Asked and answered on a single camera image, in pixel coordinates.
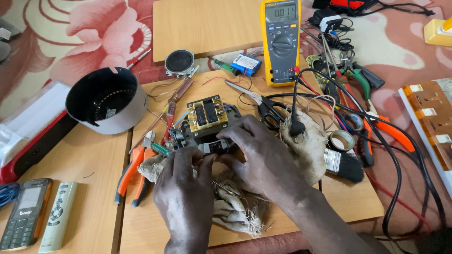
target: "wooden board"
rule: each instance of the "wooden board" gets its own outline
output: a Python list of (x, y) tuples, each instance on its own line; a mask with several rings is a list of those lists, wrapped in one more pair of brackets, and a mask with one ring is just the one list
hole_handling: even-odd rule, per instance
[[(127, 165), (124, 162), (128, 163), (130, 140), (129, 132), (103, 135), (78, 124), (41, 162), (30, 168), (20, 183), (52, 178), (54, 185), (38, 241), (14, 253), (38, 253), (58, 186), (68, 181), (76, 181), (79, 186), (58, 253), (117, 253), (123, 205), (114, 203), (114, 195)], [(0, 210), (2, 233), (12, 208), (10, 203)]]
[[(302, 62), (300, 68), (306, 68), (306, 62)], [(293, 86), (283, 87), (283, 88), (269, 88), (264, 81), (264, 66), (260, 68), (257, 75), (253, 79), (252, 90), (259, 92), (262, 95), (275, 94), (275, 93), (287, 93), (293, 92)], [(239, 77), (234, 77), (232, 73), (225, 70), (212, 71), (202, 74), (197, 74), (193, 76), (194, 83), (192, 87), (187, 91), (185, 96), (176, 108), (176, 117), (179, 117), (187, 111), (186, 103), (192, 102), (198, 99), (203, 99), (205, 97), (213, 96), (219, 94), (224, 102), (235, 104), (239, 107), (242, 115), (246, 114), (257, 114), (255, 107), (244, 105), (238, 102), (239, 93), (227, 86), (223, 79), (216, 79), (208, 84), (201, 86), (208, 79), (215, 76), (223, 76), (231, 80), (239, 80)], [(320, 88), (317, 85), (314, 76), (311, 73), (305, 74), (306, 79), (309, 84), (311, 84), (317, 91), (320, 92)], [(156, 82), (151, 84), (143, 85), (145, 91), (149, 92), (151, 88), (158, 84), (165, 84), (169, 81)], [(249, 86), (250, 80), (245, 78), (240, 85)], [(155, 94), (161, 93), (162, 90), (154, 91)], [(299, 88), (298, 92), (307, 92), (304, 89)], [(159, 103), (149, 103), (150, 110), (159, 112), (163, 109), (166, 104), (167, 98), (172, 93), (167, 96), (161, 96), (158, 100), (162, 100)], [(247, 96), (243, 96), (244, 101), (248, 103), (253, 103), (249, 101)], [(286, 98), (286, 104), (290, 104), (290, 98)], [(323, 104), (318, 104), (317, 102), (311, 104), (311, 110), (317, 111), (321, 114), (330, 115), (330, 112)], [(316, 118), (313, 114), (313, 119), (320, 122), (319, 118)], [(154, 121), (155, 116), (152, 114), (147, 114), (143, 120), (134, 128), (133, 130), (133, 142), (135, 142), (139, 136), (149, 127), (149, 125)], [(156, 128), (156, 140), (160, 141), (164, 131), (165, 124), (160, 122)], [(215, 163), (214, 169), (218, 170), (218, 167), (222, 164)], [(150, 253), (150, 254), (160, 254), (163, 253), (163, 249), (166, 242), (170, 238), (169, 232), (166, 229), (165, 222), (160, 216), (157, 208), (155, 207), (151, 194), (148, 195), (141, 205), (137, 208), (130, 206), (133, 197), (137, 191), (139, 174), (135, 175), (132, 179), (131, 185), (127, 190), (127, 198), (124, 210), (124, 219), (122, 224), (122, 236), (121, 236), (121, 248), (120, 252), (122, 254), (129, 253)], [(383, 215), (383, 206), (378, 199), (375, 190), (370, 184), (368, 178), (366, 177), (361, 183), (353, 185), (345, 181), (339, 180), (332, 175), (327, 174), (323, 180), (323, 193), (326, 199), (333, 207), (333, 209), (344, 219), (346, 222), (363, 220), (373, 217), (378, 217)], [(272, 205), (271, 209), (265, 215), (266, 231), (260, 236), (271, 236), (279, 235), (289, 232), (298, 231), (295, 224), (276, 206)], [(234, 232), (228, 230), (224, 227), (218, 226), (216, 224), (212, 225), (212, 230), (210, 232), (209, 246), (228, 244), (243, 240), (252, 239), (250, 235), (245, 233)]]
[(262, 46), (262, 0), (161, 0), (153, 7), (154, 63), (177, 49), (196, 58)]

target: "paintbrush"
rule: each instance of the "paintbrush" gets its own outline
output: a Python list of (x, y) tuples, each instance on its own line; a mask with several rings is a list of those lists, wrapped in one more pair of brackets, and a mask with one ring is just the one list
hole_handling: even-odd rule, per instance
[(363, 163), (353, 150), (336, 152), (325, 148), (326, 171), (352, 183), (360, 183), (364, 179)]

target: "orange pliers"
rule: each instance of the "orange pliers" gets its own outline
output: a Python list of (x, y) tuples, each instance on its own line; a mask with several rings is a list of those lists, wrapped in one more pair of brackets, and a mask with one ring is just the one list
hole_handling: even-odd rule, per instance
[[(121, 178), (118, 182), (118, 187), (116, 189), (116, 195), (114, 198), (115, 203), (120, 204), (124, 201), (126, 196), (127, 187), (129, 185), (130, 179), (133, 174), (136, 172), (138, 166), (148, 158), (154, 157), (157, 154), (150, 148), (151, 141), (147, 140), (148, 137), (145, 137), (144, 144), (148, 143), (146, 146), (139, 146), (132, 150), (133, 158), (126, 169), (123, 171)], [(144, 176), (141, 176), (140, 185), (138, 191), (132, 201), (131, 206), (137, 207), (140, 205), (143, 198), (146, 196), (149, 191), (149, 187), (151, 182)]]
[[(389, 117), (383, 117), (377, 114), (377, 110), (373, 106), (372, 102), (370, 100), (367, 100), (367, 104), (369, 106), (369, 111), (366, 112), (369, 115), (373, 115), (375, 117), (378, 117), (382, 120), (389, 122)], [(410, 140), (405, 136), (403, 133), (401, 133), (399, 130), (395, 129), (394, 127), (384, 123), (380, 122), (378, 120), (375, 121), (375, 126), (385, 132), (387, 132), (389, 135), (391, 135), (393, 138), (395, 138), (398, 142), (400, 142), (409, 152), (414, 152), (413, 144), (410, 142)], [(367, 137), (368, 139), (371, 138), (372, 135), (372, 129), (370, 128), (369, 123), (366, 119), (364, 119), (364, 129), (363, 129), (363, 135)], [(359, 141), (359, 152), (361, 154), (361, 159), (363, 160), (365, 167), (371, 167), (374, 165), (374, 159), (373, 159), (373, 153), (372, 148), (370, 146), (369, 140), (360, 139)]]

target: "floral carpet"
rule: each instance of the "floral carpet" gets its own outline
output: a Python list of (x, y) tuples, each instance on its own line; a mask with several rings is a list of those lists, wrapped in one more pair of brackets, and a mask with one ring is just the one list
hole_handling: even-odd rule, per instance
[[(51, 80), (73, 85), (84, 75), (102, 68), (126, 67), (143, 52), (152, 48), (153, 0), (1, 0), (0, 16), (23, 33), (9, 42), (12, 52), (0, 65), (0, 121), (30, 99)], [(397, 95), (407, 84), (424, 80), (452, 77), (452, 48), (424, 43), (423, 27), (431, 19), (452, 16), (450, 0), (384, 0), (388, 4), (416, 3), (435, 12), (433, 16), (409, 14), (387, 9), (369, 16), (351, 18), (354, 31), (345, 37), (355, 46), (355, 60), (370, 69), (386, 84), (372, 92), (372, 102), (381, 115), (406, 129), (416, 138), (414, 127)], [(312, 16), (312, 0), (302, 0), (302, 19)], [(320, 45), (306, 33), (301, 34), (301, 54), (318, 53)], [(238, 52), (217, 56), (231, 62)], [(207, 59), (197, 59), (200, 71), (219, 67)], [(165, 70), (152, 63), (152, 52), (135, 65), (132, 72), (141, 84), (167, 79)], [(375, 147), (376, 165), (368, 172), (380, 183), (394, 191), (396, 172), (389, 155)], [(403, 188), (400, 199), (420, 211), (424, 195), (424, 180), (414, 164), (397, 153), (403, 169)], [(433, 182), (440, 192), (446, 209), (448, 224), (452, 225), (452, 201), (447, 195), (432, 163), (428, 162)], [(383, 205), (390, 198), (377, 191)], [(437, 210), (432, 200), (427, 220), (439, 228)], [(382, 218), (353, 223), (358, 231), (381, 235)], [(406, 209), (396, 206), (390, 223), (393, 235), (410, 231), (417, 218)], [(252, 240), (229, 248), (234, 253), (285, 253), (305, 247), (300, 233)], [(211, 250), (225, 252), (224, 247)]]

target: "metal pot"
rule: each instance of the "metal pot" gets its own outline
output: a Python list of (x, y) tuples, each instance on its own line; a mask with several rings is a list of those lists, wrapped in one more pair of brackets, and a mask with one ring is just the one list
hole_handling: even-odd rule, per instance
[(147, 110), (147, 94), (134, 74), (115, 67), (80, 79), (66, 98), (68, 114), (101, 134), (117, 134), (135, 126)]

